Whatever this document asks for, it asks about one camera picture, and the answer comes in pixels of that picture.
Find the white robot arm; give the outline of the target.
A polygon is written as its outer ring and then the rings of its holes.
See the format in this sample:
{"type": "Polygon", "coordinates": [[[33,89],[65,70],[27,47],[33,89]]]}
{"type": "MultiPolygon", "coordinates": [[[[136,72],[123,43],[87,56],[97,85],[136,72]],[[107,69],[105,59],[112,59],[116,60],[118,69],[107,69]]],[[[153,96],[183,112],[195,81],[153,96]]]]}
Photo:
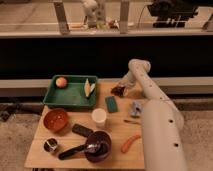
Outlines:
{"type": "Polygon", "coordinates": [[[141,119],[145,171],[188,171],[179,135],[184,126],[182,114],[149,77],[149,61],[131,59],[128,68],[121,85],[131,88],[138,82],[148,99],[141,119]]]}

